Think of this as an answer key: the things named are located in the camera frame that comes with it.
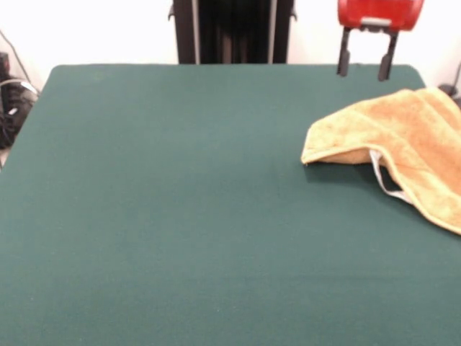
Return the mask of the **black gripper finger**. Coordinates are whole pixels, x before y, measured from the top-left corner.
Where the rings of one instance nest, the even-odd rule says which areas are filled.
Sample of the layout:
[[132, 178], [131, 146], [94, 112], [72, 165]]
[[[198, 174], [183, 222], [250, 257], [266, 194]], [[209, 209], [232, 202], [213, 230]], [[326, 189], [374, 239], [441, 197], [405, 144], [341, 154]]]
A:
[[378, 72], [378, 80], [385, 81], [390, 78], [390, 71], [393, 63], [393, 56], [398, 40], [398, 31], [383, 30], [383, 32], [389, 36], [390, 41], [388, 45], [387, 53], [382, 57], [380, 68]]
[[337, 65], [337, 74], [339, 76], [345, 77], [348, 74], [349, 68], [349, 36], [352, 29], [350, 27], [344, 27], [343, 34], [341, 37], [341, 47], [339, 52], [339, 61]]

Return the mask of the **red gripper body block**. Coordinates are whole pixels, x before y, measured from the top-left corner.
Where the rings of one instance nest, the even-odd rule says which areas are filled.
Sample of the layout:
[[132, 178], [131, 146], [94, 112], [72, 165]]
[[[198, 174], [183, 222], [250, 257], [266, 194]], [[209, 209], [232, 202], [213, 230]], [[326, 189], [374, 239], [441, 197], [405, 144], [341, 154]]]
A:
[[423, 4], [423, 0], [341, 0], [338, 18], [344, 27], [410, 31], [418, 21]]

